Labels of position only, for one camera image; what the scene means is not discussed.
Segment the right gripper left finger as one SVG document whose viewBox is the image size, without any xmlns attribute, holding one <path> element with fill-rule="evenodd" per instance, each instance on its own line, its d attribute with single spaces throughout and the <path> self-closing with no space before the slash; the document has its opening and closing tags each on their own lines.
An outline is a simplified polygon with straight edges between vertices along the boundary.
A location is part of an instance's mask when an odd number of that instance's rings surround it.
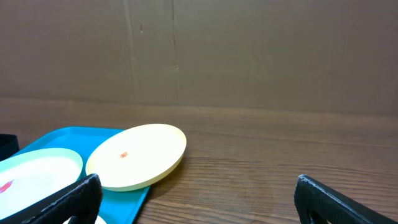
<svg viewBox="0 0 398 224">
<path fill-rule="evenodd" d="M 2 219 L 1 224 L 94 224 L 102 199 L 100 178 L 90 174 Z"/>
</svg>

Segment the light blue plate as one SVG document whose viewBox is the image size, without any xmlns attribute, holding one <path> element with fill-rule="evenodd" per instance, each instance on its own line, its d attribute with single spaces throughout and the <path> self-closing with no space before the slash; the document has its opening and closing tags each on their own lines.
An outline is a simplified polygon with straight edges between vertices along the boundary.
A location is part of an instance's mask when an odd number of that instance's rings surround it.
<svg viewBox="0 0 398 224">
<path fill-rule="evenodd" d="M 76 182 L 83 160 L 66 148 L 25 152 L 1 161 L 1 219 Z"/>
</svg>

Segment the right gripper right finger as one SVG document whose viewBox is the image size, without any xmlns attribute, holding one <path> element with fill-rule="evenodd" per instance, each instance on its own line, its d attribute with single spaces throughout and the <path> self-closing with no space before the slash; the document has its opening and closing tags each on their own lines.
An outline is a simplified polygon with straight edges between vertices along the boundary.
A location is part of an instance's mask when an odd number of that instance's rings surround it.
<svg viewBox="0 0 398 224">
<path fill-rule="evenodd" d="M 397 224 L 303 174 L 297 178 L 294 204 L 302 224 Z"/>
</svg>

